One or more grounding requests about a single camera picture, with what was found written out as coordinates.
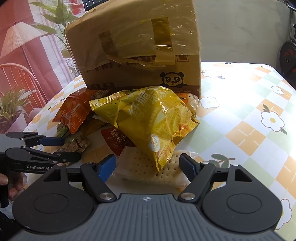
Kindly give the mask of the person's left hand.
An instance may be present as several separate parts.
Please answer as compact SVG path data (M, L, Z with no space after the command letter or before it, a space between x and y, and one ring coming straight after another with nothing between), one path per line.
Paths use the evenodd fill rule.
M0 173L1 186L8 185L8 197L14 201L16 197L22 193L27 183L25 173L11 172L9 176Z

